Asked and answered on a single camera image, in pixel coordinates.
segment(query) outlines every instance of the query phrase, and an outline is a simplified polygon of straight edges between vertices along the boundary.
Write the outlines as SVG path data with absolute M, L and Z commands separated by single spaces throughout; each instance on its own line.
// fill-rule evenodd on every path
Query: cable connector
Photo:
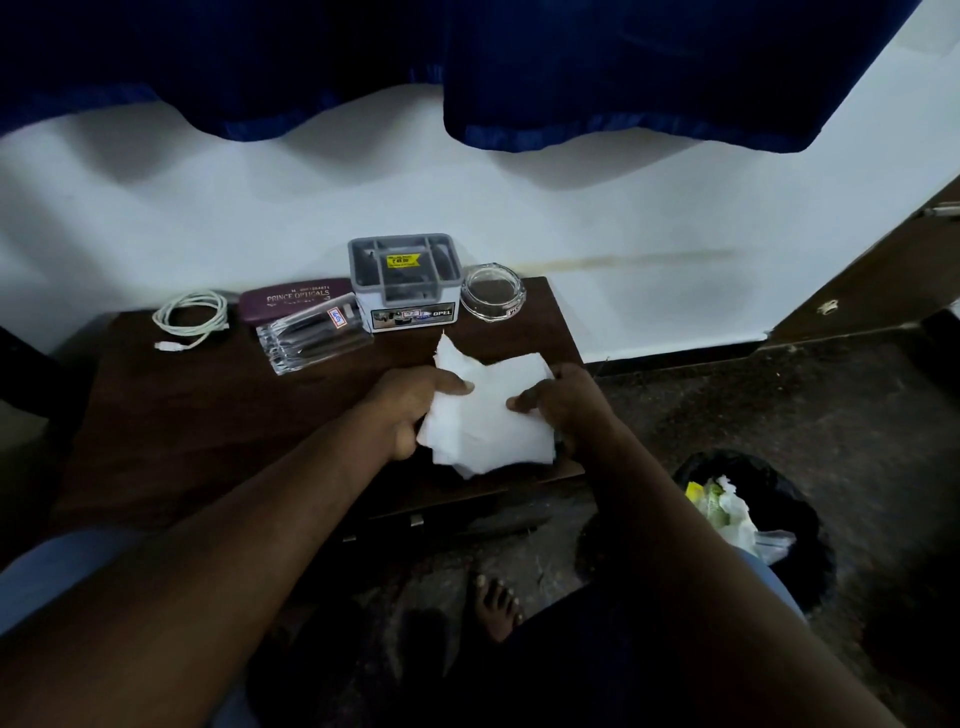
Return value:
M 188 347 L 184 344 L 178 344 L 176 341 L 157 341 L 154 344 L 154 349 L 159 349 L 162 352 L 185 352 Z

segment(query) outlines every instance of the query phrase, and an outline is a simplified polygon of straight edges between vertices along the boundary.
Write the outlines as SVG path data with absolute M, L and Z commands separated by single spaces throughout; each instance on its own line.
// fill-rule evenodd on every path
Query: black garbage bag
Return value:
M 690 455 L 673 479 L 681 488 L 691 480 L 704 485 L 725 475 L 750 507 L 761 531 L 791 531 L 797 543 L 772 567 L 805 612 L 818 606 L 836 584 L 836 559 L 820 517 L 797 486 L 758 457 L 731 449 Z

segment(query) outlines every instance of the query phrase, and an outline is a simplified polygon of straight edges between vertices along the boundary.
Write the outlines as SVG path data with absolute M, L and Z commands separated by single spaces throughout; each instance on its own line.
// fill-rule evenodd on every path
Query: door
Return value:
M 781 321 L 769 343 L 895 327 L 925 319 L 957 299 L 960 178 Z

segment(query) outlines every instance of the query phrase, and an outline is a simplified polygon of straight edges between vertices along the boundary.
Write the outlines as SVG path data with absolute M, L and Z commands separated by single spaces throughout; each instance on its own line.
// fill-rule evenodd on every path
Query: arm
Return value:
M 371 394 L 227 496 L 94 574 L 0 638 L 4 725 L 201 725 L 317 549 L 435 391 L 433 367 Z
M 687 501 L 573 365 L 508 406 L 570 438 L 634 583 L 659 602 L 691 698 L 724 724 L 899 726 Z

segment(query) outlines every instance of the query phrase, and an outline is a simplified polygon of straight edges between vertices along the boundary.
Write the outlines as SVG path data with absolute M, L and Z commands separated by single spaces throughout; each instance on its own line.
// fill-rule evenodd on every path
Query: gray plastic organizer box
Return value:
M 449 235 L 360 237 L 348 254 L 368 331 L 452 324 L 460 315 L 464 272 Z

